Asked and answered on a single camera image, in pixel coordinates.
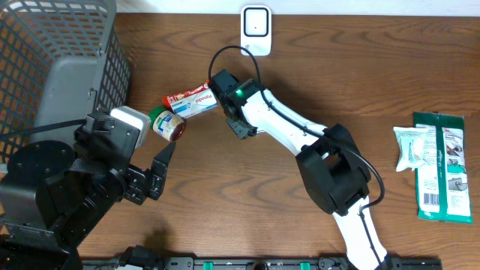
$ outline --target green and white packet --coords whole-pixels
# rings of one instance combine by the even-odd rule
[[[473,223],[465,169],[464,118],[414,112],[416,128],[427,128],[424,158],[416,170],[418,217]]]

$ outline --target barcode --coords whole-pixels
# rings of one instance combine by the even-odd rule
[[[438,194],[424,193],[423,194],[423,203],[428,206],[439,206],[439,196]]]

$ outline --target white wall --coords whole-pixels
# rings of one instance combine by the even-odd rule
[[[274,14],[480,16],[480,0],[117,0],[118,12],[239,14],[264,4]]]

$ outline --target basket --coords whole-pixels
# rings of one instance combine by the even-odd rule
[[[0,0],[1,134],[125,104],[131,69],[115,15],[115,0]],[[0,142],[1,163],[28,141],[73,145],[76,128]]]

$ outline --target wooden table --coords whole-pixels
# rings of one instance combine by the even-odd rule
[[[116,28],[133,63],[129,105],[147,113],[164,95],[205,82],[214,53],[239,44],[239,16],[119,14]],[[379,170],[384,201],[371,209],[386,249],[436,257],[444,269],[480,267],[480,19],[274,16],[273,45],[259,57],[262,81],[303,116],[341,123]],[[238,50],[214,71],[239,79],[254,66]],[[476,224],[417,218],[415,176],[395,172],[392,128],[413,111],[466,118],[466,167]],[[167,141],[154,133],[133,164],[147,168]],[[375,181],[370,195],[377,197]],[[318,257],[344,254],[333,217],[305,192],[295,158],[268,134],[237,139],[220,107],[187,120],[158,201],[112,207],[79,252],[110,257],[131,245],[198,257]]]

